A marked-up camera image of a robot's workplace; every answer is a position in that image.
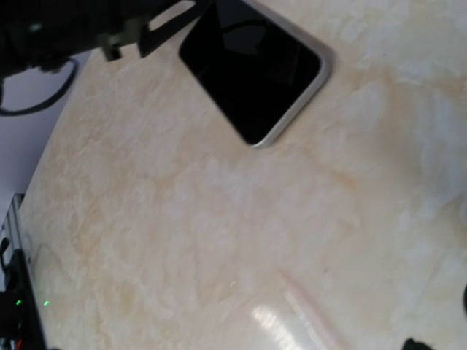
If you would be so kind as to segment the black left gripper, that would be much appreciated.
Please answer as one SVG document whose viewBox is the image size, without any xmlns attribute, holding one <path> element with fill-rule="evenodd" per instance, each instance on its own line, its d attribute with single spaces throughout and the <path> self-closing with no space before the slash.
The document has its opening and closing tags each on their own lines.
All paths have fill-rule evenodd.
<svg viewBox="0 0 467 350">
<path fill-rule="evenodd" d="M 145 24 L 137 47 L 141 58 L 157 50 L 212 3 L 194 5 L 163 25 Z M 2 1 L 1 72 L 19 73 L 44 58 L 69 57 L 98 47 L 97 37 L 114 34 L 133 18 L 146 17 L 145 1 Z"/>
</svg>

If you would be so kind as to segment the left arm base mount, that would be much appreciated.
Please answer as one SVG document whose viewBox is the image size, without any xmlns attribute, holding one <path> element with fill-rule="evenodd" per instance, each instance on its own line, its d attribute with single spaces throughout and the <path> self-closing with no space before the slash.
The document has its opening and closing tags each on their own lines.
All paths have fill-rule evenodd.
<svg viewBox="0 0 467 350">
<path fill-rule="evenodd" d="M 25 252 L 15 249 L 1 258 L 1 348 L 48 350 Z"/>
</svg>

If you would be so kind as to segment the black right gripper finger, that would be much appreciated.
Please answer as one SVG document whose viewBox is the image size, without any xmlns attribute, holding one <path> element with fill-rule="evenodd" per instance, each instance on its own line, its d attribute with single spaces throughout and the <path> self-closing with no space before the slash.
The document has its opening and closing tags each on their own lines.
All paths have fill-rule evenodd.
<svg viewBox="0 0 467 350">
<path fill-rule="evenodd" d="M 422 341 L 408 338 L 405 340 L 401 350 L 434 350 L 434 348 L 427 345 L 426 343 L 423 343 Z"/>
</svg>

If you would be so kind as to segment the silver edged black smartphone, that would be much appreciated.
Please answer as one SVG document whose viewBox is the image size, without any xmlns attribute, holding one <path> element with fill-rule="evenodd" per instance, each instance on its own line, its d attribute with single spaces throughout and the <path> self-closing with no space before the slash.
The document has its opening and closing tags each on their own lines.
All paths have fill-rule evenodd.
<svg viewBox="0 0 467 350">
<path fill-rule="evenodd" d="M 179 56 L 250 147 L 271 145 L 331 76 L 332 49 L 256 1 L 213 1 Z"/>
</svg>

